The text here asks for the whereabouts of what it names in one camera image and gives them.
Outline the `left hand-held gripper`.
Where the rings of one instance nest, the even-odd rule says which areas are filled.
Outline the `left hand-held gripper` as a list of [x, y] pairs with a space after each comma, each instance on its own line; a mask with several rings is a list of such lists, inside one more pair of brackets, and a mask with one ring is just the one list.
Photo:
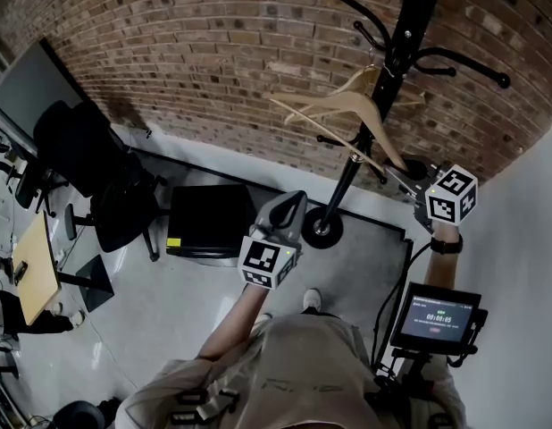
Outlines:
[[306, 209], [303, 190], [281, 194], [261, 208], [238, 256], [238, 271], [245, 283], [267, 290], [282, 284], [301, 254], [299, 238]]

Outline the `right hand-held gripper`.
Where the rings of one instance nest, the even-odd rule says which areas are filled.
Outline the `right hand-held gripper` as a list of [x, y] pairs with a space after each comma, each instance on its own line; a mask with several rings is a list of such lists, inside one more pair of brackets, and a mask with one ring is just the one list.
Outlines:
[[404, 157], [405, 171], [385, 166], [386, 175], [414, 201], [414, 217], [428, 232], [432, 221], [458, 226], [477, 206], [478, 179], [457, 164]]

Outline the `black coat rack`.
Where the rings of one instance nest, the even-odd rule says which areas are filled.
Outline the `black coat rack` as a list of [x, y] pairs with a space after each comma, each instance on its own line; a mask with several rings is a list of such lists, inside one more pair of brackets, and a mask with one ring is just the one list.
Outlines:
[[[405, 76], [412, 68], [427, 75], [456, 76], [456, 69], [427, 68], [419, 60], [428, 56], [441, 56], [464, 67], [478, 72], [494, 81], [500, 88], [510, 87], [510, 77], [472, 58], [443, 47], [425, 47], [421, 44], [438, 0], [403, 0], [394, 32], [390, 35], [386, 26], [369, 8], [356, 0], [339, 0], [369, 20], [380, 32], [382, 41], [373, 38], [360, 21], [354, 23], [356, 30], [367, 39], [371, 47], [384, 54], [379, 77], [371, 94], [364, 94], [365, 101], [378, 107], [378, 116], [383, 121], [395, 104], [397, 94], [403, 85]], [[360, 129], [349, 143], [353, 146], [350, 158], [340, 176], [329, 204], [318, 207], [314, 214], [309, 214], [304, 223], [302, 236], [308, 245], [325, 249], [338, 243], [343, 234], [343, 222], [339, 219], [338, 208], [347, 194], [361, 163], [371, 154], [372, 145], [380, 142], [380, 132], [373, 130], [362, 120]]]

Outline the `wooden hanger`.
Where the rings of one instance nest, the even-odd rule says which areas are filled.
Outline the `wooden hanger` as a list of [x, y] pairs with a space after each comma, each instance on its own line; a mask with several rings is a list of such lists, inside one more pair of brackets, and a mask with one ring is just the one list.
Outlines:
[[288, 110], [299, 120], [311, 123], [327, 136], [337, 140], [341, 146], [348, 148], [353, 155], [378, 169], [381, 175], [384, 175], [385, 169], [383, 166], [376, 163], [365, 151], [362, 152], [357, 149], [353, 143], [349, 143], [315, 120], [315, 117], [325, 117], [333, 114], [355, 114], [363, 122], [364, 128], [380, 144], [390, 162], [399, 170], [408, 172], [406, 162], [395, 149], [383, 128], [378, 106], [364, 93], [371, 80], [376, 79], [376, 84], [379, 84], [379, 74], [381, 72], [380, 68], [373, 63], [373, 56], [369, 54], [369, 57], [370, 62], [364, 68], [354, 73], [343, 86], [324, 97], [309, 97], [289, 92], [264, 92], [263, 98]]

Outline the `person's right forearm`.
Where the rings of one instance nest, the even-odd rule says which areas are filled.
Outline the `person's right forearm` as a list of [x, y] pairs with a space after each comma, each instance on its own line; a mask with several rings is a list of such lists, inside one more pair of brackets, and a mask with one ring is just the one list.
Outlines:
[[[448, 223], [432, 221], [432, 238], [447, 244], [460, 242], [459, 229]], [[455, 287], [458, 254], [440, 254], [432, 250], [423, 283], [452, 290]]]

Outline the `person's left forearm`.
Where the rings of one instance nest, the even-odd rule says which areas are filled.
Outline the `person's left forearm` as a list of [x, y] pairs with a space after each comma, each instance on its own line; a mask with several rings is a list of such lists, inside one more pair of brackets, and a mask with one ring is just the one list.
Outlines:
[[238, 300], [198, 351], [197, 358], [217, 361], [246, 341], [252, 332], [269, 290], [248, 284]]

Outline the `black box cabinet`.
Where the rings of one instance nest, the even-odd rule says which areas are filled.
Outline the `black box cabinet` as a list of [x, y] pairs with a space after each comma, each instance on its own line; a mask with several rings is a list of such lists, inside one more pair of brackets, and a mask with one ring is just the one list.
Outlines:
[[244, 184], [176, 187], [171, 197], [166, 251], [185, 258], [235, 258], [255, 216]]

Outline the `black wristwatch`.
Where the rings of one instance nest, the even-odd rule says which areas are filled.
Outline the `black wristwatch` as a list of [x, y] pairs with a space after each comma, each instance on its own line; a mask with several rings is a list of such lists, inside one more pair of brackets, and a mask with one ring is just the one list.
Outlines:
[[455, 241], [438, 240], [435, 236], [431, 238], [430, 249], [441, 255], [458, 255], [463, 251], [464, 240], [461, 234]]

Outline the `person's white right shoe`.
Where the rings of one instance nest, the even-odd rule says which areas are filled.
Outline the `person's white right shoe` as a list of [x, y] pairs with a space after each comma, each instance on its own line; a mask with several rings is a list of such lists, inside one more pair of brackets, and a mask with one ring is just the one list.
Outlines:
[[303, 314], [319, 315], [322, 308], [322, 295], [317, 289], [309, 289], [303, 297]]

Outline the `black monitor screen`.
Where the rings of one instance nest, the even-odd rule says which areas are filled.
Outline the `black monitor screen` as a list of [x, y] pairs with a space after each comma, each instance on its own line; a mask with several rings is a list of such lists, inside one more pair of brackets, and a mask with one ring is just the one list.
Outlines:
[[454, 357], [473, 355], [478, 351], [474, 342], [488, 316], [480, 303], [480, 294], [412, 282], [390, 345]]

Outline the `person's white shirt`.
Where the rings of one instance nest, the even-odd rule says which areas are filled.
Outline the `person's white shirt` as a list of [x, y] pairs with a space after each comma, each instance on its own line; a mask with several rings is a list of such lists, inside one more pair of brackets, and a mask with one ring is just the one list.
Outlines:
[[331, 316], [285, 315], [261, 324], [217, 361], [173, 360], [119, 407], [115, 429], [466, 429], [443, 357], [423, 369], [422, 399], [370, 404], [379, 392], [359, 331]]

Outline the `black office chair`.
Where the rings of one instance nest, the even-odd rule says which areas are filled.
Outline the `black office chair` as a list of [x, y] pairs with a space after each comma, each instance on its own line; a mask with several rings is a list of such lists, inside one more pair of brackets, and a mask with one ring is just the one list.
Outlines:
[[168, 214], [155, 196], [156, 189], [168, 181], [150, 173], [136, 154], [117, 141], [93, 101], [74, 107], [62, 100], [54, 102], [38, 119], [33, 138], [38, 159], [89, 200], [84, 216], [76, 215], [73, 205], [65, 207], [69, 240], [77, 238], [78, 227], [92, 227], [101, 249], [111, 253], [141, 236], [150, 260], [159, 259], [149, 227]]

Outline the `small wooden side table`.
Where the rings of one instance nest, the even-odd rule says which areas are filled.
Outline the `small wooden side table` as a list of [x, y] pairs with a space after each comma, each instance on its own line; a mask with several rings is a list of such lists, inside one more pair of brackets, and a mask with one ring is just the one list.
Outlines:
[[57, 270], [44, 211], [36, 215], [13, 250], [13, 268], [20, 261], [28, 270], [16, 287], [26, 324], [34, 324], [61, 290], [63, 283], [78, 286], [89, 313], [114, 296], [103, 259], [96, 255], [76, 274]]

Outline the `small black swivel chair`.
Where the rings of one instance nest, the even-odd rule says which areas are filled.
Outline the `small black swivel chair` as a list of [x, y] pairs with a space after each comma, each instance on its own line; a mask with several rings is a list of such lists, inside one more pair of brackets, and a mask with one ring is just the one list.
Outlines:
[[55, 189], [54, 176], [47, 168], [41, 168], [37, 164], [27, 164], [15, 190], [15, 198], [19, 205], [29, 209], [34, 198], [38, 198], [36, 212], [42, 204], [46, 207], [49, 216], [55, 217], [49, 205], [49, 194]]

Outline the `grey metal cabinet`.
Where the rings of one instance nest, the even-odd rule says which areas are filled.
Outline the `grey metal cabinet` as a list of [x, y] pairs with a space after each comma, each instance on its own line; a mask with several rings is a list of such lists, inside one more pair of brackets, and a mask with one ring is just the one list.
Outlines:
[[32, 155], [33, 131], [54, 102], [70, 107], [88, 99], [46, 38], [34, 42], [0, 76], [0, 130]]

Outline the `black monitor mount rig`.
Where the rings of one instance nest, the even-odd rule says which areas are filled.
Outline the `black monitor mount rig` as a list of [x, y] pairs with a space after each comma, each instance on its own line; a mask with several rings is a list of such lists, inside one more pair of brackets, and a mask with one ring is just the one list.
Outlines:
[[376, 316], [373, 335], [378, 335], [381, 315], [394, 300], [388, 324], [388, 343], [393, 348], [391, 356], [394, 360], [409, 359], [411, 366], [408, 373], [398, 379], [392, 366], [384, 366], [378, 356], [372, 355], [372, 370], [384, 373], [375, 378], [381, 390], [371, 398], [372, 402], [396, 397], [426, 400], [432, 395], [434, 382], [423, 378], [422, 369], [433, 356], [442, 355], [449, 366], [458, 368], [467, 357], [477, 353], [474, 343], [488, 316], [488, 311], [480, 308], [481, 295], [415, 282], [404, 287], [409, 268], [422, 252], [431, 249], [448, 255], [458, 254], [462, 246], [462, 241], [448, 244], [432, 240], [414, 255], [406, 257], [399, 280]]

